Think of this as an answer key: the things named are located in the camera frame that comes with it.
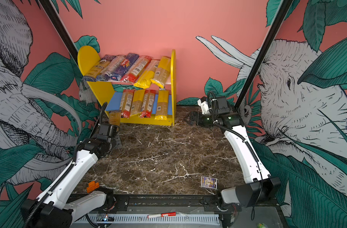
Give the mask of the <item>wide yellow spaghetti pack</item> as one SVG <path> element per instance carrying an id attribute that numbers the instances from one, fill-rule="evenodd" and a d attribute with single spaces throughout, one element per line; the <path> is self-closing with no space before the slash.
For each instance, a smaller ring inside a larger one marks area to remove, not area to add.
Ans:
<path id="1" fill-rule="evenodd" d="M 158 67 L 154 73 L 151 82 L 157 85 L 159 88 L 164 88 L 166 81 L 171 73 L 171 59 L 168 57 L 162 57 Z"/>

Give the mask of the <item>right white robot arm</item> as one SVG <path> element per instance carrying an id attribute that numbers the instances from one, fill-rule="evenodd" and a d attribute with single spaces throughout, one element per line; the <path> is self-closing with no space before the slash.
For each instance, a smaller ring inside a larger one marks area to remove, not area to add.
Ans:
<path id="1" fill-rule="evenodd" d="M 275 196 L 280 188 L 280 179 L 271 176 L 257 155 L 239 113 L 234 112 L 225 97 L 196 99 L 200 112 L 192 111 L 185 118 L 190 125 L 218 127 L 232 146 L 239 161 L 244 185 L 227 188 L 220 192 L 224 204 L 253 207 Z"/>

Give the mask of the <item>red-end spaghetti pack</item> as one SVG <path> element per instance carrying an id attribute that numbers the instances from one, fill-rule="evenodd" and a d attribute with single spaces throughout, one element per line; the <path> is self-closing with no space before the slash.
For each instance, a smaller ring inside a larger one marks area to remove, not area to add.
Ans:
<path id="1" fill-rule="evenodd" d="M 152 114 L 153 103 L 155 99 L 155 90 L 146 90 L 141 107 L 140 118 L 150 118 Z"/>
<path id="2" fill-rule="evenodd" d="M 135 92 L 134 89 L 125 89 L 123 91 L 123 95 L 122 95 L 122 99 L 120 103 L 120 111 L 121 111 L 122 118 L 130 117 L 130 111 L 131 111 L 131 105 L 133 101 L 134 92 Z"/>
<path id="3" fill-rule="evenodd" d="M 140 56 L 122 77 L 122 82 L 134 84 L 151 61 L 152 57 L 150 56 Z"/>

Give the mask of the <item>narrow yellow spaghetti pack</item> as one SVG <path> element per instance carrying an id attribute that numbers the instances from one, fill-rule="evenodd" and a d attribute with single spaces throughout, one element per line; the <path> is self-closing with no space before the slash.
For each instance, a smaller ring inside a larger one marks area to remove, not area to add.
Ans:
<path id="1" fill-rule="evenodd" d="M 154 77 L 159 62 L 159 60 L 152 60 L 145 68 L 144 72 L 141 74 L 138 80 L 134 83 L 134 86 L 141 89 L 148 89 L 151 86 L 151 79 L 153 79 Z"/>

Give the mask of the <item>blue Barilla spaghetti box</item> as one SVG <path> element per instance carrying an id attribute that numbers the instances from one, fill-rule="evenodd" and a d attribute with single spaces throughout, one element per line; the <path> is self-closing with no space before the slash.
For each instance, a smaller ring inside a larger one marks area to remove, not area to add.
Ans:
<path id="1" fill-rule="evenodd" d="M 138 60 L 139 55 L 136 53 L 128 53 L 120 65 L 111 74 L 110 79 L 113 81 L 120 81 L 127 73 L 131 66 Z"/>

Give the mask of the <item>yellow-band spaghetti pack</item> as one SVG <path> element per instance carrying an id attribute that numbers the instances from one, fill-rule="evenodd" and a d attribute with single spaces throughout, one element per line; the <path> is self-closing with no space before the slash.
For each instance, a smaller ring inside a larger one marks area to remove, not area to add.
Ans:
<path id="1" fill-rule="evenodd" d="M 136 90 L 134 92 L 130 116 L 136 116 L 141 113 L 144 95 L 145 95 L 145 89 Z"/>

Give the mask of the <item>clear white-label spaghetti pack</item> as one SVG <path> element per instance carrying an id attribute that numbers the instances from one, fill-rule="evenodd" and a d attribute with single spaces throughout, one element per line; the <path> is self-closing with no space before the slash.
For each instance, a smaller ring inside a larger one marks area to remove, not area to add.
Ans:
<path id="1" fill-rule="evenodd" d="M 125 55 L 118 55 L 116 56 L 110 64 L 104 68 L 100 72 L 100 74 L 97 76 L 97 81 L 109 81 L 111 79 L 111 76 L 113 75 L 113 72 L 120 66 L 122 61 L 125 59 Z"/>

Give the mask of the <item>gold blue Molisana spaghetti pack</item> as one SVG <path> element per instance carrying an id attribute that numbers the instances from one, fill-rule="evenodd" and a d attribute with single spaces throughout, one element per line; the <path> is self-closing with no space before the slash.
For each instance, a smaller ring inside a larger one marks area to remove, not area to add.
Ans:
<path id="1" fill-rule="evenodd" d="M 120 110 L 109 111 L 109 124 L 120 126 L 120 122 L 121 122 L 121 111 Z"/>

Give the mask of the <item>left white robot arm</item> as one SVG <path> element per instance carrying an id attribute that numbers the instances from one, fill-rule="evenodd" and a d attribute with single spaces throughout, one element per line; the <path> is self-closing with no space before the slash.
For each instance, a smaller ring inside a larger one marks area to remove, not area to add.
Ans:
<path id="1" fill-rule="evenodd" d="M 34 200 L 26 200 L 21 206 L 25 228 L 69 228 L 89 212 L 102 208 L 111 211 L 116 204 L 114 191 L 99 185 L 90 186 L 90 193 L 68 202 L 73 190 L 89 169 L 116 146 L 119 127 L 100 124 L 97 134 L 75 147 L 72 161 Z"/>

